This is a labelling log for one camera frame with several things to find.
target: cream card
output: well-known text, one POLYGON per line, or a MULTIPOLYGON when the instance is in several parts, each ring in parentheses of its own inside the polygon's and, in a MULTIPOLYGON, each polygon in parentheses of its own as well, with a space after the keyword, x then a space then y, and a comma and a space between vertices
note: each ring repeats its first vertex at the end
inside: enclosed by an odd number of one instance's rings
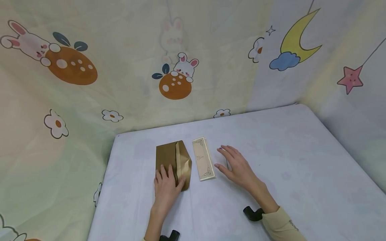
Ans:
POLYGON ((216 178, 210 159, 207 140, 204 137, 192 141, 200 181, 216 178))

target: table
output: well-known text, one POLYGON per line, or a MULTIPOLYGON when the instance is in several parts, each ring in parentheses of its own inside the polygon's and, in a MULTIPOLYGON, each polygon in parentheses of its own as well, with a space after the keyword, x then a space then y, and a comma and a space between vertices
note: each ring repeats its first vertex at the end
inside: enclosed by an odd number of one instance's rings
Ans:
POLYGON ((236 147, 308 240, 384 240, 386 195, 306 106, 134 131, 116 136, 89 241, 136 241, 144 236, 154 202, 156 146, 183 140, 193 159, 190 188, 181 193, 162 234, 180 241, 270 240, 246 206, 259 206, 217 169, 200 182, 192 140, 205 136, 216 151, 236 147))

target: orange fruit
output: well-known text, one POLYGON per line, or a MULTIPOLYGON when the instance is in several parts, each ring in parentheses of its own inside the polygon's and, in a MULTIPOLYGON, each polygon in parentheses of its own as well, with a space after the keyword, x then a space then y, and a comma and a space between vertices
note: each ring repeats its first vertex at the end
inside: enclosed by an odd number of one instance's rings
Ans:
POLYGON ((186 77, 182 74, 172 76, 169 73, 159 82, 159 91, 168 99, 183 99, 192 91, 192 84, 186 81, 186 77))
POLYGON ((61 46, 61 50, 57 53, 49 50, 46 58, 51 61, 48 69, 67 83, 88 85, 94 83, 98 78, 94 64, 75 49, 61 46))

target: beige sleeve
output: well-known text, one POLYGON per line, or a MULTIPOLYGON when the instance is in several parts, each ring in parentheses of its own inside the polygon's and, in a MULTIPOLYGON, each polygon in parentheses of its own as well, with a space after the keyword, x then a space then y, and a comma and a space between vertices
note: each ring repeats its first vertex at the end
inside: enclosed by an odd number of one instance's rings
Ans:
POLYGON ((274 241, 306 241, 283 208, 263 214, 263 225, 274 241))

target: star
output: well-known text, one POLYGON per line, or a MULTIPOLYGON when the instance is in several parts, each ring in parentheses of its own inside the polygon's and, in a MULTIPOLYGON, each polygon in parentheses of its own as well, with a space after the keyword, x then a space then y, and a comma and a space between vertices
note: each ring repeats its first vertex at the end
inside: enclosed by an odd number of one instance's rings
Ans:
POLYGON ((343 68, 344 77, 339 80, 337 84, 345 85, 347 94, 349 94, 354 87, 363 86, 363 83, 359 78, 362 67, 363 65, 357 69, 350 69, 349 67, 343 68))
POLYGON ((276 31, 276 29, 272 29, 272 25, 271 25, 271 28, 268 31, 266 31, 266 33, 269 34, 268 36, 271 36, 271 33, 275 32, 275 31, 276 31))

